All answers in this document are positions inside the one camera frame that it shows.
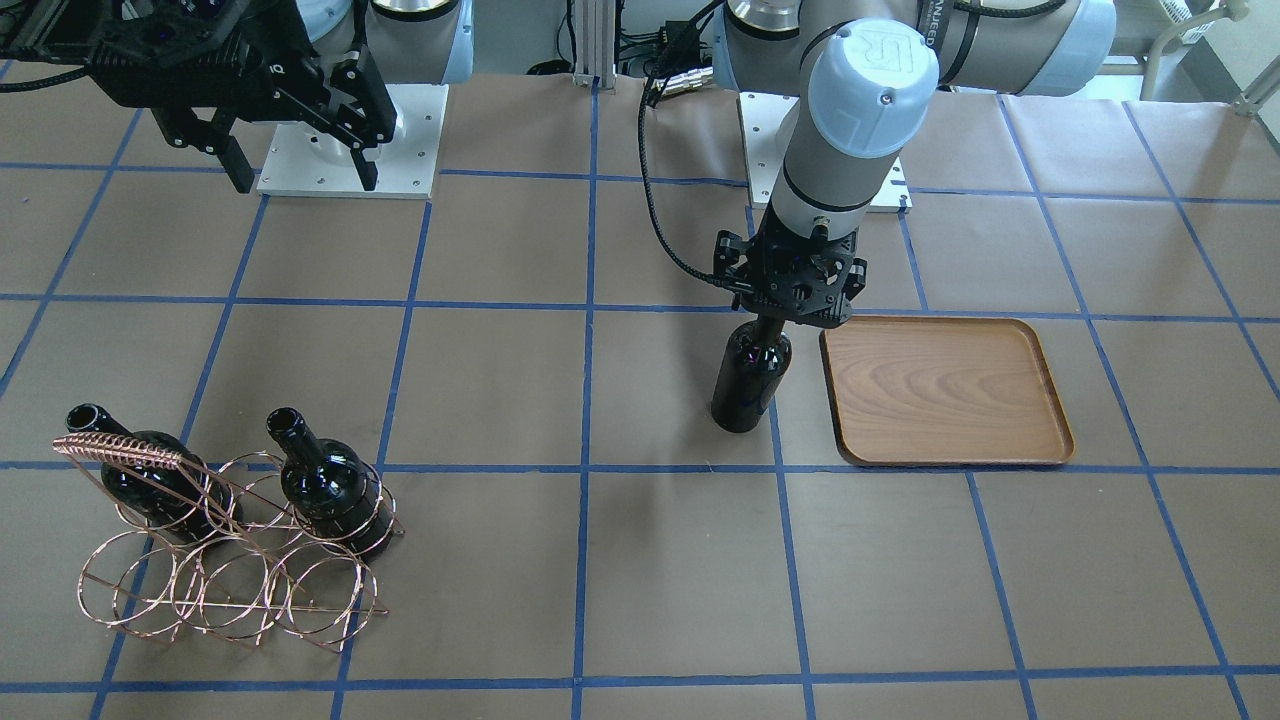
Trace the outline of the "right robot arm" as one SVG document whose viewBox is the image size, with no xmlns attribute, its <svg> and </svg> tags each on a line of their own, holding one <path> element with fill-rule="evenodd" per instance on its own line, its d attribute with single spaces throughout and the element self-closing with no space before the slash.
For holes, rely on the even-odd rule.
<svg viewBox="0 0 1280 720">
<path fill-rule="evenodd" d="M 429 199 L 470 1 L 5 1 L 3 58 L 59 65 L 148 110 L 237 191 Z"/>
</svg>

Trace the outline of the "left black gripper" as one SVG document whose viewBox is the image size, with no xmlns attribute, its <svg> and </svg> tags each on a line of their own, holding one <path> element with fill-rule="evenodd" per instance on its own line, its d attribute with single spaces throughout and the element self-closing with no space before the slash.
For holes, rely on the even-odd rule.
<svg viewBox="0 0 1280 720">
<path fill-rule="evenodd" d="M 856 243 L 856 231 L 836 236 L 824 220 L 797 234 L 769 208 L 751 238 L 718 232 L 713 277 L 733 293 L 735 310 L 831 329 L 850 319 L 852 300 L 865 288 L 867 261 L 855 256 Z"/>
</svg>

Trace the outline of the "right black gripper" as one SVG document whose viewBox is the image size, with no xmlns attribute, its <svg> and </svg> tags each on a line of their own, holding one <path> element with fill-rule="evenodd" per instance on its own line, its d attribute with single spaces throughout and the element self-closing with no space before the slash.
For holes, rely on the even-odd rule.
<svg viewBox="0 0 1280 720">
<path fill-rule="evenodd" d="M 390 142 L 397 113 L 369 50 L 323 69 L 315 44 L 330 28 L 328 1 L 5 1 L 3 58 L 59 67 L 38 88 L 86 77 L 115 104 L 150 109 L 169 146 L 216 158 L 238 193 L 253 168 L 237 119 L 329 135 L 372 191 L 366 152 Z"/>
</svg>

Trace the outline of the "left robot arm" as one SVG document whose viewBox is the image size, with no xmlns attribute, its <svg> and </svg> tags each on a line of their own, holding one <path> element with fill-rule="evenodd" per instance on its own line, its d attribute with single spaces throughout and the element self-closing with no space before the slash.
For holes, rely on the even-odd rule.
<svg viewBox="0 0 1280 720">
<path fill-rule="evenodd" d="M 864 215 L 947 85 L 1066 96 L 1114 41 L 1111 1 L 727 1 L 716 78 L 795 99 L 762 225 L 723 232 L 716 277 L 750 313 L 835 328 L 867 282 Z"/>
</svg>

